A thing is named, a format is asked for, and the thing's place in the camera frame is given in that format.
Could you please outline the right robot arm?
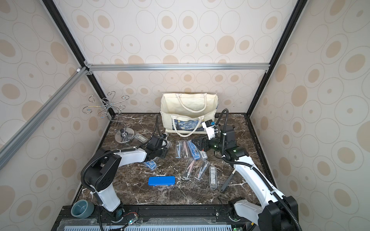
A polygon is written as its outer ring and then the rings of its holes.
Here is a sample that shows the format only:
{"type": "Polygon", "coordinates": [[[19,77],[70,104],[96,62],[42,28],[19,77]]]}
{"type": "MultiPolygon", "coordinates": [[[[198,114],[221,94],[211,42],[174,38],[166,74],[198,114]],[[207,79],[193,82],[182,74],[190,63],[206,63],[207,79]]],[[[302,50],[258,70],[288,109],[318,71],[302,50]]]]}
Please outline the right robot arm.
{"type": "Polygon", "coordinates": [[[232,221],[245,218],[261,231],[300,231],[297,201],[278,190],[259,170],[246,149],[237,145],[234,127],[227,123],[228,109],[224,109],[221,115],[225,117],[222,127],[219,126],[220,119],[201,118],[197,126],[202,126],[207,135],[192,142],[199,150],[219,153],[220,160],[244,178],[259,201],[256,205],[242,197],[230,200],[229,218],[232,221]]]}

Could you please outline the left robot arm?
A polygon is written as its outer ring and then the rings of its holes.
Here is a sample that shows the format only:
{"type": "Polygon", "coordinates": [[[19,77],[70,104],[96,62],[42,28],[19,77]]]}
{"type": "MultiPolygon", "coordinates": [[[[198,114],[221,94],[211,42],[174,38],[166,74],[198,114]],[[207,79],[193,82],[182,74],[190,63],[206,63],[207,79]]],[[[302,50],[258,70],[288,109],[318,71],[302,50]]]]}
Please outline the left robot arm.
{"type": "Polygon", "coordinates": [[[167,135],[159,130],[159,117],[156,117],[155,128],[150,139],[145,143],[126,149],[108,150],[100,148],[83,167],[81,183],[89,189],[98,204],[114,220],[123,217],[124,209],[118,198],[113,180],[122,166],[143,163],[155,158],[164,159],[168,153],[167,135]]]}

